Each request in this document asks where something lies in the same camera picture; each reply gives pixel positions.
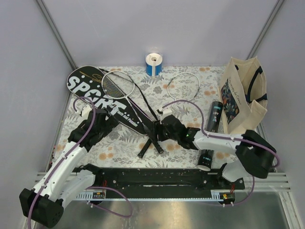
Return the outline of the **black sport racket cover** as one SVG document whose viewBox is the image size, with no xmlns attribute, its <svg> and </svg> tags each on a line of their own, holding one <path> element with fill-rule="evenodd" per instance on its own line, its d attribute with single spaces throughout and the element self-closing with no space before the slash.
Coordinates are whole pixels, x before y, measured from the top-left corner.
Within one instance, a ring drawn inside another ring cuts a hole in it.
<svg viewBox="0 0 305 229">
<path fill-rule="evenodd" d="M 68 89 L 77 97 L 87 97 L 97 109 L 106 109 L 120 124 L 146 135 L 143 125 L 153 128 L 153 120 L 133 101 L 111 99 L 102 90 L 104 69 L 86 65 L 74 70 L 67 78 Z"/>
</svg>

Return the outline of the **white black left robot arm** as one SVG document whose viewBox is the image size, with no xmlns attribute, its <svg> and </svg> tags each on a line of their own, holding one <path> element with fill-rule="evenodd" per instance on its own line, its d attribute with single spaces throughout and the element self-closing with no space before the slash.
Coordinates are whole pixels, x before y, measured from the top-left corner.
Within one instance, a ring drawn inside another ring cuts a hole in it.
<svg viewBox="0 0 305 229">
<path fill-rule="evenodd" d="M 46 175 L 31 190 L 24 188 L 19 195 L 24 216 L 47 228 L 60 221 L 64 209 L 83 190 L 103 184 L 103 170 L 92 164 L 85 165 L 75 178 L 67 181 L 90 149 L 119 124 L 105 109 L 90 110 L 85 117 L 71 132 L 60 157 Z"/>
</svg>

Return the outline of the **white strung badminton racket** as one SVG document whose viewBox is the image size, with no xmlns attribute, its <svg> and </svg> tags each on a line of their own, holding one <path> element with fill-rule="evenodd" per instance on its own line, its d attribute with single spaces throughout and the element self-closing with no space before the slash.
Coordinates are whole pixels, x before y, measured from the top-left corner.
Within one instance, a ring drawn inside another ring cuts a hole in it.
<svg viewBox="0 0 305 229">
<path fill-rule="evenodd" d="M 142 119 L 139 117 L 138 112 L 134 109 L 128 96 L 133 93 L 135 89 L 135 82 L 132 78 L 123 71 L 110 71 L 106 73 L 102 79 L 102 89 L 110 98 L 112 99 L 126 99 L 134 113 L 136 114 L 138 120 L 144 128 L 144 131 L 151 139 L 152 144 L 155 146 L 159 154 L 162 154 L 164 150 L 161 148 L 159 143 L 152 138 L 152 133 L 149 128 L 143 123 Z"/>
</svg>

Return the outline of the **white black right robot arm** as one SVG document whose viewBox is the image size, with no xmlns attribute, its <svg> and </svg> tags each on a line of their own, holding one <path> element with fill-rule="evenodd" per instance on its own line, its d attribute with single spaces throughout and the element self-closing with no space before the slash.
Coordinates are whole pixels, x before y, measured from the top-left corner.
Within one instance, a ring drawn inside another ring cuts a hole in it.
<svg viewBox="0 0 305 229">
<path fill-rule="evenodd" d="M 217 176 L 218 186 L 227 189 L 236 180 L 250 174 L 265 179 L 279 157 L 276 150 L 254 130 L 243 134 L 226 135 L 186 127 L 179 119 L 169 115 L 155 124 L 159 141 L 171 139 L 185 149 L 213 150 L 237 156 L 238 160 L 224 166 Z"/>
</svg>

